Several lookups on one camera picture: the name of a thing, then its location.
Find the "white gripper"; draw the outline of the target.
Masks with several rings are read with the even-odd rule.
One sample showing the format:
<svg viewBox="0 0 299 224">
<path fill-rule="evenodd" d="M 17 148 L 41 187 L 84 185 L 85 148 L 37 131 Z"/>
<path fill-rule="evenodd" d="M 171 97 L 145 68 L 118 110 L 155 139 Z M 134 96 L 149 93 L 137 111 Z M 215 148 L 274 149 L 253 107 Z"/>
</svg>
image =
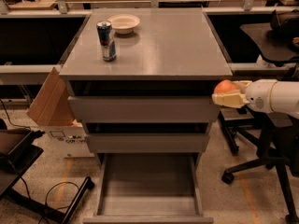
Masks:
<svg viewBox="0 0 299 224">
<path fill-rule="evenodd" d="M 240 89 L 246 89 L 245 94 L 240 90 L 225 93 L 214 93 L 212 100 L 216 105 L 241 108 L 247 105 L 253 111 L 271 113 L 272 90 L 277 83 L 274 79 L 260 79 L 251 83 L 250 80 L 238 80 L 235 84 Z"/>
</svg>

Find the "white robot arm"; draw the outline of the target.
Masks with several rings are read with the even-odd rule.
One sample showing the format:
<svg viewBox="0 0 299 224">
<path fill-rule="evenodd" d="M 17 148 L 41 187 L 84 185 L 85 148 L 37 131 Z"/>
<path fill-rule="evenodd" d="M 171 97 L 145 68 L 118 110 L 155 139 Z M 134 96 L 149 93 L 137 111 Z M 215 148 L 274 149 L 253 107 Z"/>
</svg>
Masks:
<svg viewBox="0 0 299 224">
<path fill-rule="evenodd" d="M 263 113 L 284 113 L 299 118 L 299 83 L 276 79 L 223 80 L 214 89 L 215 105 L 232 108 L 247 106 Z"/>
</svg>

